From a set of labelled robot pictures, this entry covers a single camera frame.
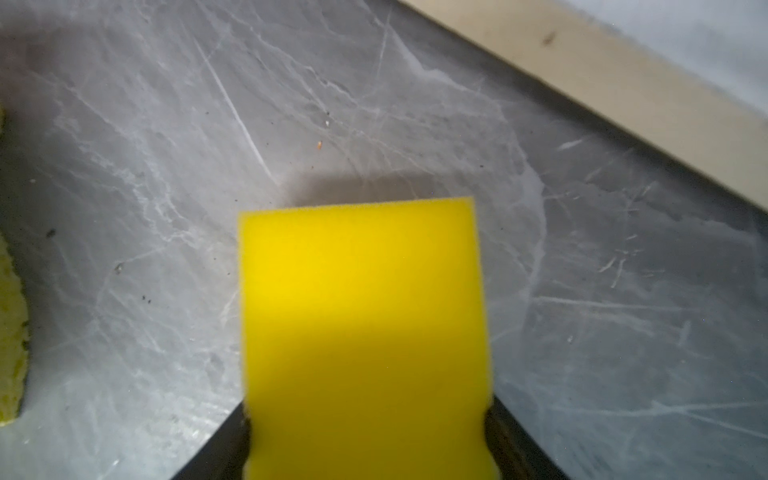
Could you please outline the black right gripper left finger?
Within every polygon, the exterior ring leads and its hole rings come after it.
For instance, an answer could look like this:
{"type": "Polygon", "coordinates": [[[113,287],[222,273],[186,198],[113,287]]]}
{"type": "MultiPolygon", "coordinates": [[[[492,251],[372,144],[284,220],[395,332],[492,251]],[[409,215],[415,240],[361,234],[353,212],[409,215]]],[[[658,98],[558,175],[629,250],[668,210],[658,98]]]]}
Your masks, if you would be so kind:
{"type": "Polygon", "coordinates": [[[240,402],[172,480],[241,480],[250,449],[250,423],[240,402]]]}

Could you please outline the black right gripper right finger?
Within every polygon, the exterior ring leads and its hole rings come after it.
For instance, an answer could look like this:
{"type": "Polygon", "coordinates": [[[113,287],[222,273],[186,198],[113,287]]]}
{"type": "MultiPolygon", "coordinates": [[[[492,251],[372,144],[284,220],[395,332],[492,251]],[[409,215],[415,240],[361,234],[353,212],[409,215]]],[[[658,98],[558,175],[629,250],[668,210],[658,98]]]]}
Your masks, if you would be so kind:
{"type": "Polygon", "coordinates": [[[485,416],[485,437],[502,479],[569,479],[497,396],[485,416]]]}

